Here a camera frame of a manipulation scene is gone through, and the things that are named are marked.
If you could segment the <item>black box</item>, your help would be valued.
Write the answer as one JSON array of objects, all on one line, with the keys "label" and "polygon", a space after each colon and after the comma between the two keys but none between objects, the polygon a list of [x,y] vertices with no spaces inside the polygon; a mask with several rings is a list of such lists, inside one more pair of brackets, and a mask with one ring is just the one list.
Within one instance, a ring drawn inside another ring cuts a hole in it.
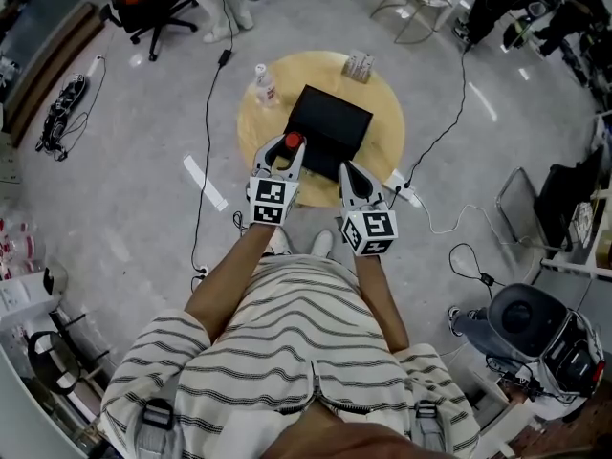
[{"label": "black box", "polygon": [[300,93],[284,130],[306,140],[302,166],[336,182],[339,167],[353,160],[373,114],[311,85]]}]

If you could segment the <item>person's white shoe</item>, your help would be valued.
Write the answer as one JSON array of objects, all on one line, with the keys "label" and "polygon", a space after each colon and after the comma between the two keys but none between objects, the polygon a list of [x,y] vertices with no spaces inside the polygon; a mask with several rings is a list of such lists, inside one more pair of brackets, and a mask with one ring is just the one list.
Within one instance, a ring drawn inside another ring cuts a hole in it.
[{"label": "person's white shoe", "polygon": [[271,255],[291,255],[292,248],[290,240],[281,227],[276,227],[272,238],[266,248],[266,253]]},{"label": "person's white shoe", "polygon": [[320,231],[311,248],[311,255],[317,256],[321,258],[328,258],[334,247],[334,234],[328,230],[324,229]]}]

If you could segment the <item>round wooden table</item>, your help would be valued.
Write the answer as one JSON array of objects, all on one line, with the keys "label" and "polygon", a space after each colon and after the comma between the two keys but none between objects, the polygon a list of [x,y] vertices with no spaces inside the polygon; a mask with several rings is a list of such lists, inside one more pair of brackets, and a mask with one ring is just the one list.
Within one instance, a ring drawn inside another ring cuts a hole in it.
[{"label": "round wooden table", "polygon": [[[250,85],[243,96],[237,131],[246,164],[273,137],[284,134],[291,111],[305,85],[359,106],[373,114],[361,147],[353,161],[385,182],[399,165],[404,152],[404,115],[391,87],[377,73],[359,83],[343,76],[346,55],[329,51],[307,51],[284,56],[269,65],[278,104],[261,105]],[[338,181],[333,182],[302,166],[297,202],[306,207],[336,208],[340,204]]]}]

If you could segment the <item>person's left white shoe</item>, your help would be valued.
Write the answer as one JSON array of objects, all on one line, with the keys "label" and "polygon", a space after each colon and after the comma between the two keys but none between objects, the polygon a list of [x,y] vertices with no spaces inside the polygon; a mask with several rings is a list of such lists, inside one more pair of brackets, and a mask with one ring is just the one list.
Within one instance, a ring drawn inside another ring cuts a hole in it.
[{"label": "person's left white shoe", "polygon": [[271,255],[291,255],[292,248],[290,240],[281,227],[276,227],[272,238],[266,248],[266,253]]}]

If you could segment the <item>group of red packets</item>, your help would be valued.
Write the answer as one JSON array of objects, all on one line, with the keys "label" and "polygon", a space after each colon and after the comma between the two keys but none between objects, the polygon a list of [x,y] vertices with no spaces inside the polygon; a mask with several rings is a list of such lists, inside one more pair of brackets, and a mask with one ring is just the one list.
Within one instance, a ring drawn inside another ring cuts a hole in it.
[{"label": "group of red packets", "polygon": [[22,219],[0,217],[0,278],[8,280],[38,271],[31,225]]}]

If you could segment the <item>person's bare chest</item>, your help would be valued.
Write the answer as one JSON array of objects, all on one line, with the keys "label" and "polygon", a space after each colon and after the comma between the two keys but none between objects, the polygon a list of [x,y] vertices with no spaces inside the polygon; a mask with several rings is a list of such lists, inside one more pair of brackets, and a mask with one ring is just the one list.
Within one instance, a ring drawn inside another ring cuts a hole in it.
[{"label": "person's bare chest", "polygon": [[322,404],[306,412],[260,459],[448,459],[444,453],[414,445],[391,428],[345,423]]}]

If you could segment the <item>white cartons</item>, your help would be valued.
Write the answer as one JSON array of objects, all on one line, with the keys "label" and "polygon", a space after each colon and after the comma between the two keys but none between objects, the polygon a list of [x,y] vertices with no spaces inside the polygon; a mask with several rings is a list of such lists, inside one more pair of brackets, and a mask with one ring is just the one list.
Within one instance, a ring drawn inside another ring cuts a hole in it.
[{"label": "white cartons", "polygon": [[59,304],[66,290],[68,274],[63,267],[46,267],[0,281],[0,330],[48,314]]}]

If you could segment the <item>grey metal chair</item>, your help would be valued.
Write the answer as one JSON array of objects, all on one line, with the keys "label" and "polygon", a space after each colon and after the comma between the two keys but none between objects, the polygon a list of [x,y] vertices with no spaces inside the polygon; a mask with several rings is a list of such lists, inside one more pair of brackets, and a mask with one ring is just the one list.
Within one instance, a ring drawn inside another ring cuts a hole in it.
[{"label": "grey metal chair", "polygon": [[515,168],[495,198],[495,208],[511,242],[526,248],[553,253],[566,249],[565,233],[559,241],[552,241],[546,230],[552,220],[540,206],[540,195],[524,167]]}]

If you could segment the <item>person's right forearm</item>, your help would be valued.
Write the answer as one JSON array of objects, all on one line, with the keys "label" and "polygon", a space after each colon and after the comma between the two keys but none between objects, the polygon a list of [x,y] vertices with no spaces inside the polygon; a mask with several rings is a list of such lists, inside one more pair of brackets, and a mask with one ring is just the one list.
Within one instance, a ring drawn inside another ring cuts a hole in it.
[{"label": "person's right forearm", "polygon": [[361,298],[378,322],[391,353],[409,347],[404,322],[391,294],[380,258],[355,256],[354,263]]}]

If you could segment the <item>black equipment bundle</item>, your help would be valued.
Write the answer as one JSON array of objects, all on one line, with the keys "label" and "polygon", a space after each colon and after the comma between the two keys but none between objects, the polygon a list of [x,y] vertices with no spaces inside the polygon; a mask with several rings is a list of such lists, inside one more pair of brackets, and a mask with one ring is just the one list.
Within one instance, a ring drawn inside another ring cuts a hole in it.
[{"label": "black equipment bundle", "polygon": [[44,150],[57,161],[67,158],[67,149],[62,145],[62,138],[68,131],[68,120],[80,103],[89,85],[89,78],[84,74],[74,74],[60,90],[57,99],[49,107],[44,120],[43,130],[35,151]]}]

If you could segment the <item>clear plastic water bottle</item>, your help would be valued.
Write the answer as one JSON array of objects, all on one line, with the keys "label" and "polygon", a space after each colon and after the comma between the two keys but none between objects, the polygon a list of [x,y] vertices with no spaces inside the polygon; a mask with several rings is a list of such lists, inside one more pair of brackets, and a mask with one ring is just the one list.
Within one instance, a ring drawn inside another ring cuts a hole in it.
[{"label": "clear plastic water bottle", "polygon": [[255,66],[254,88],[258,102],[266,107],[278,104],[278,93],[268,67],[261,63]]}]

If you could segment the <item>black office chair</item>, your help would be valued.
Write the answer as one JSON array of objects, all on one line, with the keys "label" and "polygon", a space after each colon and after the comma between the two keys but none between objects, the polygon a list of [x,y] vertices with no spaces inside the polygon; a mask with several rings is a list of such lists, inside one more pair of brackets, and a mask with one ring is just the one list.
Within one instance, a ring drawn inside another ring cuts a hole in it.
[{"label": "black office chair", "polygon": [[195,0],[142,0],[137,5],[122,5],[117,0],[110,0],[100,9],[100,17],[122,28],[130,35],[133,44],[138,44],[143,34],[153,32],[148,59],[154,62],[158,58],[156,47],[163,28],[176,26],[187,28],[194,33],[198,31],[195,24],[175,16],[184,8],[196,5]]}]

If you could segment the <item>wide white power strip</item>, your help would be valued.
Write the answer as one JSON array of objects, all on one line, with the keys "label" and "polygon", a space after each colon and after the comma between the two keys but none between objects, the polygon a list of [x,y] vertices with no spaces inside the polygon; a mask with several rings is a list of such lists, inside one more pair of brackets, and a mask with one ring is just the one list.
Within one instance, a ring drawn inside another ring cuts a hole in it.
[{"label": "wide white power strip", "polygon": [[388,202],[390,207],[398,199],[404,199],[416,208],[422,206],[415,189],[407,183],[407,179],[397,169],[393,170],[383,186],[391,192],[391,199]]}]

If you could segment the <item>person's right white shoe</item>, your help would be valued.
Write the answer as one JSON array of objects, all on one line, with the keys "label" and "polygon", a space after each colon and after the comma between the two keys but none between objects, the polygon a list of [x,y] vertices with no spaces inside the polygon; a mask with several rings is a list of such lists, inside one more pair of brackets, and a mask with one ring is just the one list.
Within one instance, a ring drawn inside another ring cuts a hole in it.
[{"label": "person's right white shoe", "polygon": [[334,234],[328,230],[324,229],[320,231],[311,248],[311,255],[317,256],[321,258],[328,258],[334,247]]}]

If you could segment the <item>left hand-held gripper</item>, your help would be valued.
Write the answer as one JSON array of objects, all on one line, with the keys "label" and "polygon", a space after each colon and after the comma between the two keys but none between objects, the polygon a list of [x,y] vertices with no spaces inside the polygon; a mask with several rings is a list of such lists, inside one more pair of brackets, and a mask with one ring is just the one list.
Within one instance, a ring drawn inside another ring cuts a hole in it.
[{"label": "left hand-held gripper", "polygon": [[285,146],[285,136],[273,137],[261,146],[253,160],[252,174],[247,185],[251,223],[282,227],[295,201],[299,187],[306,143],[294,151],[289,163],[273,172],[278,152]]}]

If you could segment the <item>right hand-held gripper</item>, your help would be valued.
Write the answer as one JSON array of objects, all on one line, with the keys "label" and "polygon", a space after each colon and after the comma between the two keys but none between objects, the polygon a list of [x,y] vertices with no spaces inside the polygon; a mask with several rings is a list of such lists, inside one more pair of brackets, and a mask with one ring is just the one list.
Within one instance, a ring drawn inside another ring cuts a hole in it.
[{"label": "right hand-held gripper", "polygon": [[[339,190],[344,208],[375,206],[384,200],[379,180],[353,161],[339,166]],[[380,256],[398,239],[396,213],[372,207],[345,211],[340,234],[355,256]]]}]

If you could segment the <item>black round stool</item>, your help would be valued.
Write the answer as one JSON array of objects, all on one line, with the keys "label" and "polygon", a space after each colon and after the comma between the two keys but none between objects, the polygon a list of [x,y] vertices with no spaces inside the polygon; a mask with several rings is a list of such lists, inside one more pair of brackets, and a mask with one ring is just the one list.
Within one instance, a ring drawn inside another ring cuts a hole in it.
[{"label": "black round stool", "polygon": [[28,360],[38,380],[52,393],[70,395],[81,378],[76,355],[54,331],[35,332],[28,340]]}]

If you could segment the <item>black folding chair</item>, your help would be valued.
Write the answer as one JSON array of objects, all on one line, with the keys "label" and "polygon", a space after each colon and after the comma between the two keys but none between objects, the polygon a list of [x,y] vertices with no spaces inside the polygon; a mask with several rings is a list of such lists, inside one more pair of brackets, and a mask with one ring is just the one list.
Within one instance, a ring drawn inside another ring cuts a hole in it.
[{"label": "black folding chair", "polygon": [[573,167],[554,164],[549,169],[535,210],[548,245],[569,252],[573,249],[570,224],[577,206],[590,199],[600,176],[604,146]]}]

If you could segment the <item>person's left forearm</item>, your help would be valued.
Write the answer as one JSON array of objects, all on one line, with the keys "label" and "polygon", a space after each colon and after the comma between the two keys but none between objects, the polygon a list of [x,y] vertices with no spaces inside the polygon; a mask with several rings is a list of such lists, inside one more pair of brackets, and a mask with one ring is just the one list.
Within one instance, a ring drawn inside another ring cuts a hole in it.
[{"label": "person's left forearm", "polygon": [[185,312],[202,324],[211,341],[224,332],[274,232],[274,226],[252,224],[188,300]]}]

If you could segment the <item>person's striped white shirt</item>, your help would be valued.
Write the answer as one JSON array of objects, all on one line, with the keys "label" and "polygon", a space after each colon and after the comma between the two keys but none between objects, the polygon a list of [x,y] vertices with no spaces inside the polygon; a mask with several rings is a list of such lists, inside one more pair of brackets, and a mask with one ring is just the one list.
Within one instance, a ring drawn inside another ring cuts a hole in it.
[{"label": "person's striped white shirt", "polygon": [[410,437],[417,403],[429,401],[447,452],[461,459],[470,459],[480,434],[435,349],[390,351],[354,275],[310,255],[263,259],[217,339],[179,310],[143,329],[102,402],[103,428],[122,456],[138,455],[140,419],[164,388],[174,459],[258,457],[313,403]]}]

